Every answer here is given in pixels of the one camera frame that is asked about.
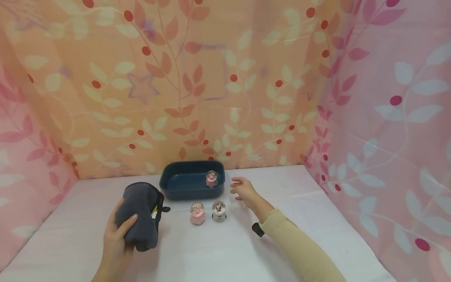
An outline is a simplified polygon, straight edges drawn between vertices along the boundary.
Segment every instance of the curtain fold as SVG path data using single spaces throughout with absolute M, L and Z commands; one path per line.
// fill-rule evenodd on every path
M 355 1 L 319 69 L 306 165 L 397 281 L 451 279 L 449 12 L 439 0 Z

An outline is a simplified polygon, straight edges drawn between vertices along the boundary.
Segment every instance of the right hand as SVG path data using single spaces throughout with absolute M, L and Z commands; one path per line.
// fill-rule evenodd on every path
M 235 197 L 238 201 L 243 201 L 247 208 L 251 209 L 261 223 L 264 223 L 274 207 L 263 199 L 253 188 L 252 183 L 244 177 L 233 177 L 230 193 L 238 194 Z
M 245 206 L 249 209 L 254 209 L 255 204 L 260 198 L 260 195 L 255 191 L 252 183 L 244 177 L 233 177 L 232 183 L 230 187 L 230 193 L 238 194 L 238 197 L 235 197 L 238 201 L 243 201 Z

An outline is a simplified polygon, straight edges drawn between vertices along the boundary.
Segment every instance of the black strap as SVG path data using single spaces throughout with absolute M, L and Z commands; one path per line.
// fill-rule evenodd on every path
M 260 224 L 258 224 L 257 222 L 252 225 L 252 231 L 254 231 L 255 234 L 257 234 L 258 237 L 260 238 L 262 238 L 263 235 L 265 235 L 265 231 L 262 230 Z

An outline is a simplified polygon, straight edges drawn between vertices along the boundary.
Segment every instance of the pink floral curtain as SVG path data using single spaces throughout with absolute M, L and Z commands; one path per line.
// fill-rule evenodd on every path
M 451 2 L 341 3 L 306 165 L 397 281 L 451 281 Z
M 0 64 L 0 271 L 78 181 Z
M 398 281 L 450 280 L 450 13 L 0 0 L 0 269 L 77 176 L 217 159 L 305 163 Z

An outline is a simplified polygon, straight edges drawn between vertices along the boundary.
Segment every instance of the rectangular tray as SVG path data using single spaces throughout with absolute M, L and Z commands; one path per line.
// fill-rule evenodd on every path
M 217 173 L 216 187 L 206 186 L 208 171 Z M 173 162 L 163 170 L 160 188 L 169 200 L 215 198 L 224 191 L 225 179 L 224 166 L 218 161 Z

